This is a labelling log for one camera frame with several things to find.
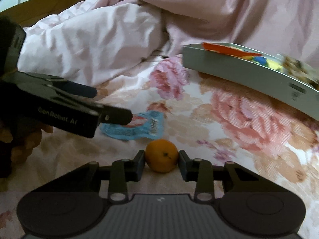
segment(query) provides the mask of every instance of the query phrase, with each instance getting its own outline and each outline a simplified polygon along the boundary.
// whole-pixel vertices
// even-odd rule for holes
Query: orange
[[[154,140],[145,149],[145,161],[155,172],[170,172],[178,162],[177,147],[165,139]]]

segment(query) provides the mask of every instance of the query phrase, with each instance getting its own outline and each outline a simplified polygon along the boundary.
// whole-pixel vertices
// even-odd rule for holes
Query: blue packet
[[[147,111],[134,114],[132,121],[126,125],[103,123],[100,129],[103,134],[120,140],[136,140],[140,138],[160,139],[164,133],[164,114],[157,111]]]
[[[268,67],[268,62],[267,62],[267,59],[265,57],[261,57],[261,56],[253,57],[252,61],[254,61],[262,66]]]

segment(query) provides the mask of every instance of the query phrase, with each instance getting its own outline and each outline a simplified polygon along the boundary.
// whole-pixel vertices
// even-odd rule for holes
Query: box
[[[236,47],[279,62],[280,58],[232,43],[215,43]],[[207,51],[202,44],[183,47],[185,68],[211,74],[278,99],[319,120],[319,92],[287,74],[241,58]]]
[[[70,8],[84,0],[29,0],[0,12],[22,27],[30,27],[39,20]]]

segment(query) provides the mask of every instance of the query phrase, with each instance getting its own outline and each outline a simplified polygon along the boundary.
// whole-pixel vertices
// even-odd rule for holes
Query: gray box
[[[232,43],[215,44],[260,53],[270,60],[279,62],[277,57],[240,45]],[[182,53],[185,68],[242,84],[278,99],[319,120],[319,92],[299,80],[248,60],[206,51],[202,44],[185,45]]]

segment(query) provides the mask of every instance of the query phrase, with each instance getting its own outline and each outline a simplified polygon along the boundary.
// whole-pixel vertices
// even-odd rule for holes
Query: hand
[[[28,156],[31,155],[33,149],[40,145],[42,139],[42,130],[46,133],[53,133],[53,127],[42,123],[38,123],[30,130],[32,130],[32,132],[22,138],[21,144],[19,146],[12,148],[12,164],[21,164],[27,160]],[[0,141],[4,143],[10,143],[12,142],[12,140],[13,136],[9,128],[5,127],[2,121],[0,120]]]

